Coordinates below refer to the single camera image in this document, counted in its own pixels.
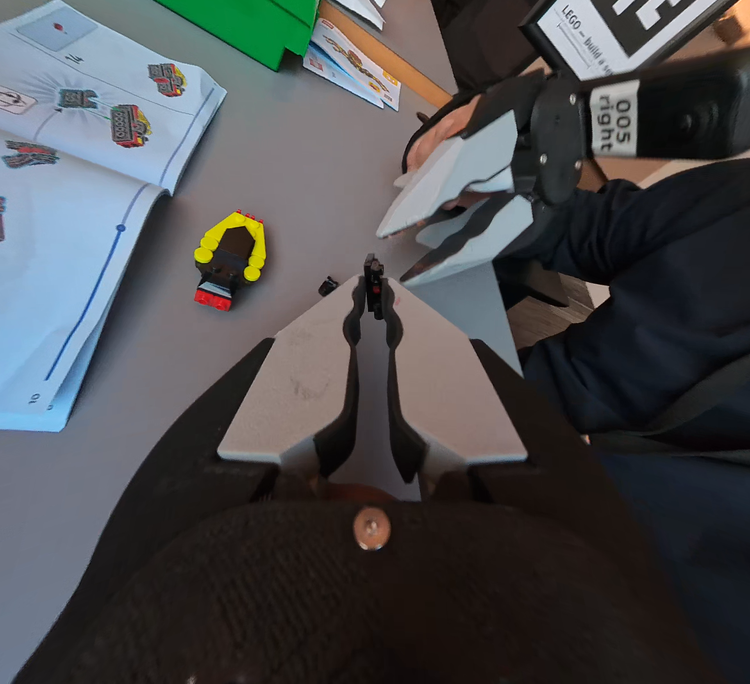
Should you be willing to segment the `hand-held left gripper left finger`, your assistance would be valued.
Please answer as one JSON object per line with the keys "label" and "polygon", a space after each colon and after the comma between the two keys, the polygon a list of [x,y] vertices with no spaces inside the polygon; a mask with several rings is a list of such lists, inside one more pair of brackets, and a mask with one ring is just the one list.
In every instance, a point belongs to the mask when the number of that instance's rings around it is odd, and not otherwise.
{"label": "hand-held left gripper left finger", "polygon": [[276,333],[220,458],[325,479],[346,462],[355,446],[365,296],[363,276],[353,276]]}

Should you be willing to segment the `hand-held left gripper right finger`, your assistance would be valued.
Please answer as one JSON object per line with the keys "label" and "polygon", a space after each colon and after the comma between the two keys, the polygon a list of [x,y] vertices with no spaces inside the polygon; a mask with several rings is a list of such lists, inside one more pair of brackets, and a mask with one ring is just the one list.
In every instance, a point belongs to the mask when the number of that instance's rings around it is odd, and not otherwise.
{"label": "hand-held left gripper right finger", "polygon": [[474,342],[392,278],[382,283],[391,454],[405,483],[528,459]]}

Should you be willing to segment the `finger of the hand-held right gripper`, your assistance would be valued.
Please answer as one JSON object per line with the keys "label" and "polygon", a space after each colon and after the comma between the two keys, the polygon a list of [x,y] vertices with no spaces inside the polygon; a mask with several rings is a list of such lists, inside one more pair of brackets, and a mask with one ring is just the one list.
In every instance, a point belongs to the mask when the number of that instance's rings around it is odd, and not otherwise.
{"label": "finger of the hand-held right gripper", "polygon": [[417,242],[429,251],[400,277],[400,283],[418,287],[490,263],[532,223],[529,198],[494,194],[418,231]]}
{"label": "finger of the hand-held right gripper", "polygon": [[389,238],[428,220],[465,191],[512,192],[517,139],[514,111],[508,110],[466,137],[440,143],[418,169],[394,181],[399,192],[378,226],[377,238]]}

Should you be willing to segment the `black red lego assembly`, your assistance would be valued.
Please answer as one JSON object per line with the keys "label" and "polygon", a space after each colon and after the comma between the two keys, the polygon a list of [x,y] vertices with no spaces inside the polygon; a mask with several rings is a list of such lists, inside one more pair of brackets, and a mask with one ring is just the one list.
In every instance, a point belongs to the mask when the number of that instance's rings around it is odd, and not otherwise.
{"label": "black red lego assembly", "polygon": [[383,319],[382,312],[382,281],[384,276],[384,265],[370,252],[364,261],[363,273],[365,282],[365,293],[367,300],[367,310],[376,321]]}

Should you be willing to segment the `yellow black lego model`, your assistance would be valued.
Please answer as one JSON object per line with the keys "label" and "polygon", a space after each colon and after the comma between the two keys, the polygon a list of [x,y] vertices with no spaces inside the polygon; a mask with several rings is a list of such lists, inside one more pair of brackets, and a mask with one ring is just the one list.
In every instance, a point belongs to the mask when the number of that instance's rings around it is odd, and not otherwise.
{"label": "yellow black lego model", "polygon": [[200,272],[194,301],[230,311],[238,290],[256,282],[266,262],[262,220],[237,210],[207,230],[193,252]]}

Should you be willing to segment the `person's right forearm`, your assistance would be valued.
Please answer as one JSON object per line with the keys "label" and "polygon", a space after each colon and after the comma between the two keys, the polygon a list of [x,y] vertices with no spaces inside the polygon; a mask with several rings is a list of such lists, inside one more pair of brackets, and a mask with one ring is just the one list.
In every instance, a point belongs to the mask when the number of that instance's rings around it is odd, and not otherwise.
{"label": "person's right forearm", "polygon": [[694,451],[748,449],[748,376],[699,414],[685,395],[749,351],[749,163],[646,189],[576,190],[514,258],[605,285],[585,321],[520,352],[523,375],[581,435],[632,433]]}

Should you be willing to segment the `lego instruction leaflet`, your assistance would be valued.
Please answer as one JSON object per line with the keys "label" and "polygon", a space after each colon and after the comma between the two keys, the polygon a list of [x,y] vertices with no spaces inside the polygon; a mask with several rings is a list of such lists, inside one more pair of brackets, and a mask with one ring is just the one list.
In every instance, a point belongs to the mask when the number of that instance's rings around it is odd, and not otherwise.
{"label": "lego instruction leaflet", "polygon": [[399,80],[370,60],[324,18],[316,21],[303,65],[305,69],[378,108],[399,110]]}

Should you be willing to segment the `open lego instruction booklet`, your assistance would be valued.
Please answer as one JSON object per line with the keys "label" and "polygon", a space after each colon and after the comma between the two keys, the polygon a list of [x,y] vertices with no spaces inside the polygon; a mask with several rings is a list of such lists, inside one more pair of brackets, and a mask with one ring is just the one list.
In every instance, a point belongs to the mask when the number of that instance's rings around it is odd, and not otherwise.
{"label": "open lego instruction booklet", "polygon": [[2,23],[1,85],[1,429],[56,433],[227,93],[62,0]]}

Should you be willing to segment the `person's right hand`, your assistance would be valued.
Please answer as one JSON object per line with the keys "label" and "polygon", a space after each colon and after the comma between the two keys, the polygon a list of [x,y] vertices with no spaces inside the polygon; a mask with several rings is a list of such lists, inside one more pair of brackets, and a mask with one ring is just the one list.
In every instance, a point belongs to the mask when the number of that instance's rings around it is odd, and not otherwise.
{"label": "person's right hand", "polygon": [[436,147],[451,137],[460,135],[469,124],[475,108],[482,100],[482,94],[475,95],[467,103],[457,106],[450,102],[439,110],[434,118],[428,119],[405,149],[401,170],[402,173],[415,171],[422,166]]}

